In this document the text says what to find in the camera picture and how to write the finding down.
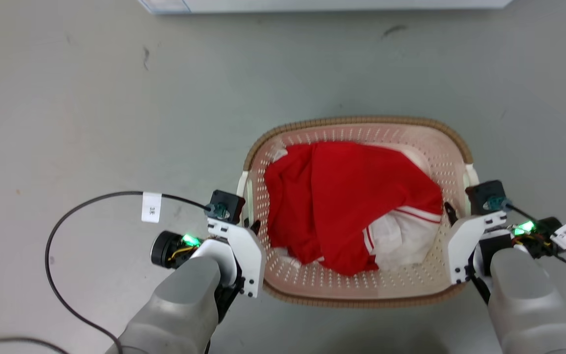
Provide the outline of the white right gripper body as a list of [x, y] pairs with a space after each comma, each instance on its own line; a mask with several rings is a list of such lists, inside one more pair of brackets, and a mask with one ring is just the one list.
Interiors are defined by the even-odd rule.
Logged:
[[487, 215], [472, 215], [456, 221], [449, 230], [447, 270], [450, 284], [467, 282], [465, 267], [482, 239], [507, 235], [507, 213], [495, 211]]

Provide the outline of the red garment with white stripes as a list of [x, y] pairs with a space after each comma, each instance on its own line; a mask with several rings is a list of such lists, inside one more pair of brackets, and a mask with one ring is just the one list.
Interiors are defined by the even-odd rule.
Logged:
[[356, 143], [299, 144], [263, 175], [272, 247], [344, 276], [379, 269], [363, 230], [399, 207], [443, 214], [442, 189], [404, 152]]

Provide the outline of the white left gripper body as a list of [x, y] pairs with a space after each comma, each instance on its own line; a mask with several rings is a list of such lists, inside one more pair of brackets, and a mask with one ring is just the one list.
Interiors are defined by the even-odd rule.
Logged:
[[267, 255], [256, 233], [217, 219], [208, 219], [207, 228], [212, 235], [227, 240], [246, 279], [243, 286], [245, 295], [258, 298], [263, 287]]

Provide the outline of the pink perforated plastic laundry basket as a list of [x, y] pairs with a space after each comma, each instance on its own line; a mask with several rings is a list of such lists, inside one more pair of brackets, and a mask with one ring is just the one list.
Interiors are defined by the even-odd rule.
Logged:
[[245, 226], [261, 223], [257, 235], [266, 251], [263, 289], [290, 304], [381, 308], [434, 304], [466, 287], [463, 272], [456, 280], [450, 264], [450, 223], [443, 217], [431, 251], [422, 264], [389, 271], [368, 271], [343, 276], [313, 263], [302, 265], [270, 244], [269, 193], [263, 175], [275, 152], [296, 144], [350, 141], [387, 148], [404, 148], [443, 191], [458, 217], [470, 215], [465, 193], [479, 183], [473, 157], [464, 139], [447, 124], [430, 118], [399, 116], [350, 116], [310, 119], [280, 125], [265, 132], [250, 148], [243, 164], [237, 193], [246, 200]]

